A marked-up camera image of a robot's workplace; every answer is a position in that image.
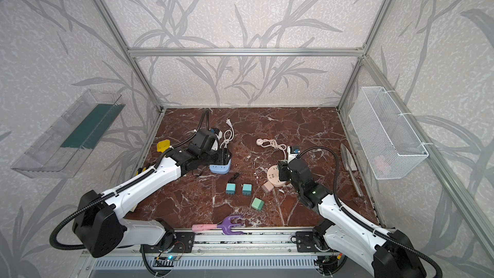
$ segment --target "blue power strip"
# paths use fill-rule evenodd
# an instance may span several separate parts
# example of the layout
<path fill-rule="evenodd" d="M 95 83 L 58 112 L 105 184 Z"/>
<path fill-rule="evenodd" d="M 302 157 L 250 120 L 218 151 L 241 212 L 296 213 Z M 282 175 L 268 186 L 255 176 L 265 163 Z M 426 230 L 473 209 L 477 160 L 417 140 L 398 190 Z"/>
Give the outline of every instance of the blue power strip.
<path fill-rule="evenodd" d="M 209 170 L 211 170 L 215 174 L 227 174 L 228 172 L 230 172 L 231 164 L 232 160 L 230 158 L 227 165 L 210 164 Z"/>

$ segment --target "gray floor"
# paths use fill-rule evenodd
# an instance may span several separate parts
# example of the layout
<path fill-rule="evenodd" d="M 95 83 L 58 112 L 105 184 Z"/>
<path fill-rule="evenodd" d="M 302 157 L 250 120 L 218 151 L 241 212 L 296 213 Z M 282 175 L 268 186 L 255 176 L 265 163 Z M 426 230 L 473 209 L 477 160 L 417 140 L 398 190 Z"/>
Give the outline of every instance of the gray floor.
<path fill-rule="evenodd" d="M 90 278 L 151 278 L 146 270 L 142 271 L 93 271 Z M 176 270 L 171 271 L 166 278 L 321 278 L 316 270 Z M 372 278 L 360 265 L 348 259 L 343 268 L 334 278 Z"/>

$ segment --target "brown marble table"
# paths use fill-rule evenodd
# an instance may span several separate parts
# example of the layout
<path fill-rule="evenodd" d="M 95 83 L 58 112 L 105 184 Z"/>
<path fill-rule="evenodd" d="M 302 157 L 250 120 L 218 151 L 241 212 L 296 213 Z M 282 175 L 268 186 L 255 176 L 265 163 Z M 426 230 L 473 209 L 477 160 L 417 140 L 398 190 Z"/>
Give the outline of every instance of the brown marble table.
<path fill-rule="evenodd" d="M 156 144 L 170 139 L 174 144 L 189 137 L 197 127 L 202 109 L 169 108 L 158 128 L 147 161 L 153 163 L 159 156 Z M 262 148 L 256 140 L 276 139 L 278 144 L 299 145 L 306 149 L 315 145 L 331 148 L 340 154 L 340 144 L 348 147 L 335 108 L 213 108 L 211 127 L 226 131 L 229 118 L 235 129 L 235 139 L 228 145 L 233 154 L 229 174 L 218 175 L 201 167 L 158 189 L 139 203 L 127 219 L 164 219 L 174 228 L 190 228 L 197 223 L 219 223 L 231 214 L 243 214 L 246 226 L 253 227 L 306 227 L 322 220 L 297 199 L 292 186 L 275 188 L 266 194 L 261 186 L 267 181 L 268 168 L 283 159 L 283 153 L 272 147 Z M 349 174 L 340 162 L 338 196 L 349 207 L 370 221 L 377 223 L 372 204 L 367 196 L 360 174 L 355 172 L 365 198 L 357 197 Z M 312 151 L 304 155 L 320 184 L 332 188 L 335 161 L 329 152 Z M 235 173 L 235 195 L 225 193 L 226 183 Z M 241 185 L 252 184 L 252 195 L 242 195 Z M 265 202 L 261 212 L 250 207 L 254 197 Z"/>

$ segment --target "wall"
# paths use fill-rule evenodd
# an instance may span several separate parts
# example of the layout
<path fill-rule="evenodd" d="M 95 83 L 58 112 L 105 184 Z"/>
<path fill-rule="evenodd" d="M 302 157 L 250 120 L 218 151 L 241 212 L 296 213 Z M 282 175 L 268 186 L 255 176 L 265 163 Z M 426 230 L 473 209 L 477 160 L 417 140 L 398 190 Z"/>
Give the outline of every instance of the wall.
<path fill-rule="evenodd" d="M 52 229 L 85 192 L 129 178 L 157 117 L 90 0 L 0 0 L 0 272 L 67 277 L 80 251 L 52 249 Z M 86 89 L 126 106 L 71 179 L 30 179 L 10 166 Z M 61 242 L 76 244 L 70 228 Z"/>
<path fill-rule="evenodd" d="M 135 48 L 356 48 L 382 0 L 105 2 Z M 335 106 L 355 59 L 292 59 L 144 58 L 140 65 L 164 105 Z"/>
<path fill-rule="evenodd" d="M 486 216 L 494 221 L 493 0 L 396 0 L 370 57 L 433 139 Z M 348 112 L 357 156 L 366 161 Z M 425 162 L 401 180 L 364 177 L 386 225 L 408 234 L 448 277 L 494 277 L 494 265 Z"/>

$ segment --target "wire mesh basket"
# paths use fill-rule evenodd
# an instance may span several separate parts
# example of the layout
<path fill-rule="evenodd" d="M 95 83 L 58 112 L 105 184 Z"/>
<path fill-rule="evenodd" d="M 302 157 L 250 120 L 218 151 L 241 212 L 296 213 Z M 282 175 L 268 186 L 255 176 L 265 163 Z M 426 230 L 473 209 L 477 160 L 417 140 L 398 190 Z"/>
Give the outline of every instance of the wire mesh basket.
<path fill-rule="evenodd" d="M 362 87 L 350 121 L 376 179 L 399 179 L 429 156 L 384 87 Z"/>

